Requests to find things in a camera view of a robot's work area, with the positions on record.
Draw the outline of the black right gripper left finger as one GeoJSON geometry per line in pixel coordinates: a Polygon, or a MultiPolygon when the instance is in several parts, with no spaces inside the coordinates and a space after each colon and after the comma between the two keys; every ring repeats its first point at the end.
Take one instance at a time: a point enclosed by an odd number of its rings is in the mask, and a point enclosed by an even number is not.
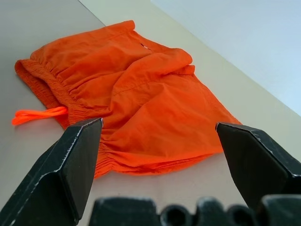
{"type": "Polygon", "coordinates": [[[0,226],[77,226],[90,194],[102,118],[70,125],[0,211],[0,226]]]}

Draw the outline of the orange drawstring shorts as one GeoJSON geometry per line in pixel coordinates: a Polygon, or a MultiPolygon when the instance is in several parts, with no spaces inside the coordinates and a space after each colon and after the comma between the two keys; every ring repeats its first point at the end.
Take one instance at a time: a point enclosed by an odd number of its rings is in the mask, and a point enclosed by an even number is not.
{"type": "Polygon", "coordinates": [[[19,110],[13,125],[103,120],[95,177],[190,167],[222,152],[218,122],[238,123],[187,52],[144,38],[132,20],[57,39],[18,60],[15,72],[46,109],[19,110]]]}

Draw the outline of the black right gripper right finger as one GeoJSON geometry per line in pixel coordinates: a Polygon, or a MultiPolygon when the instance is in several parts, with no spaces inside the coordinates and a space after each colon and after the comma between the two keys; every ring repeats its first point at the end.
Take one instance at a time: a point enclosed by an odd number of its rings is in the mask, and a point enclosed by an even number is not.
{"type": "Polygon", "coordinates": [[[266,132],[223,122],[215,129],[232,179],[248,207],[256,208],[266,195],[301,194],[301,162],[266,132]]]}

